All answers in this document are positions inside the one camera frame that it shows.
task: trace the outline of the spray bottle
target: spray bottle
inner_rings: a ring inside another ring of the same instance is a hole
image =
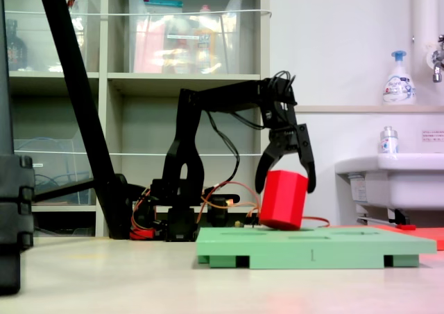
[[[413,105],[416,104],[416,89],[404,66],[403,57],[407,53],[396,51],[391,54],[395,58],[396,65],[388,77],[382,103],[385,105]]]

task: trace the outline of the sink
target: sink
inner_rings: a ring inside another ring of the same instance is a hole
[[[444,154],[378,154],[343,160],[335,172],[350,179],[358,205],[444,210]]]

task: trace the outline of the shelf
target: shelf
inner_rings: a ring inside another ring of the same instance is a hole
[[[171,207],[157,207],[156,212],[157,213],[167,213],[169,208],[171,208]],[[195,213],[199,213],[200,207],[193,207],[193,208],[194,208]],[[228,209],[228,212],[229,213],[248,213],[252,208],[253,208],[253,206],[251,206],[251,207],[236,207],[236,208]],[[207,212],[207,207],[203,208],[203,212],[204,213]]]
[[[297,113],[443,113],[444,105],[335,105],[335,106],[295,106]]]
[[[33,212],[96,212],[95,205],[33,205]]]
[[[99,94],[99,73],[88,73],[92,94]],[[10,71],[13,96],[68,96],[63,73],[50,71]]]
[[[177,97],[180,89],[201,91],[247,80],[260,80],[260,75],[109,73],[108,80],[124,96]]]

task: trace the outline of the green board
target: green board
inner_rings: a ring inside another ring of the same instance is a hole
[[[418,267],[436,241],[374,227],[285,232],[264,228],[203,227],[198,262],[211,268],[363,269]]]

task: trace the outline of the white table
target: white table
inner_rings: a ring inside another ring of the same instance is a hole
[[[420,268],[202,268],[195,244],[38,238],[0,314],[444,313],[444,252]]]

